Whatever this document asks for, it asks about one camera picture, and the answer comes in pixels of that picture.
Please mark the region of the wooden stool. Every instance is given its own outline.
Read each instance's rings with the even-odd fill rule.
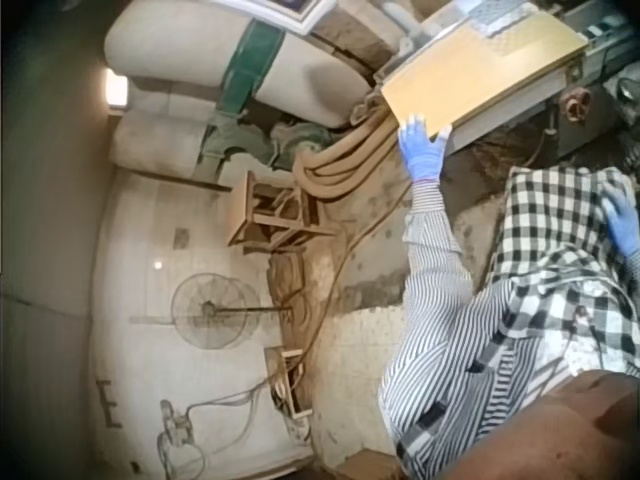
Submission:
[[[293,182],[256,179],[247,172],[231,192],[227,244],[266,252],[299,251],[310,238],[335,235],[321,226],[321,207]]]

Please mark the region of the wall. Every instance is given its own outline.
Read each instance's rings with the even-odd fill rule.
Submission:
[[[258,305],[270,305],[268,256],[226,247],[228,201],[227,193],[126,172],[112,189],[97,255],[92,334],[92,379],[111,382],[111,426],[95,384],[91,404],[99,458],[120,477],[137,465],[143,475],[164,478],[156,451],[162,399],[184,413],[190,403],[244,391],[266,377],[264,347],[282,343],[273,315],[263,316],[234,348],[222,350],[194,347],[170,323],[174,291],[197,273],[239,279],[255,292]],[[206,286],[198,294],[209,298]],[[248,411],[193,411],[196,442],[208,454],[201,480],[240,477],[311,453],[291,440],[266,389],[246,437],[211,454],[239,435]],[[174,462],[185,452],[193,454],[188,447],[175,451]]]
[[[26,3],[3,38],[2,450],[21,478],[86,478],[91,275],[113,173],[101,50],[121,2]]]

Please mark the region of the small wooden stand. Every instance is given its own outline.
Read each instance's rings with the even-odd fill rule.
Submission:
[[[302,350],[285,350],[283,347],[264,349],[271,389],[275,391],[276,397],[283,402],[280,407],[294,420],[313,413],[300,388],[300,380],[304,375],[304,363],[301,362],[291,369],[300,361],[301,356]]]
[[[266,252],[300,251],[317,235],[335,235],[321,226],[321,205],[291,182],[257,180],[247,172],[231,192],[227,244]]]

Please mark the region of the striped shirt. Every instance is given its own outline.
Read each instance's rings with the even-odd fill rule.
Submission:
[[[490,368],[473,371],[508,312],[513,283],[501,280],[473,296],[437,183],[414,184],[404,242],[406,331],[378,401],[406,470],[427,479],[576,372],[566,349],[557,353],[544,337],[507,341]],[[628,267],[640,279],[640,254]]]

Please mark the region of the light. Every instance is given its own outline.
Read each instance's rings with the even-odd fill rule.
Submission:
[[[107,81],[105,83],[105,97],[111,107],[124,108],[129,100],[129,80],[123,75],[116,75],[113,70],[107,68]]]

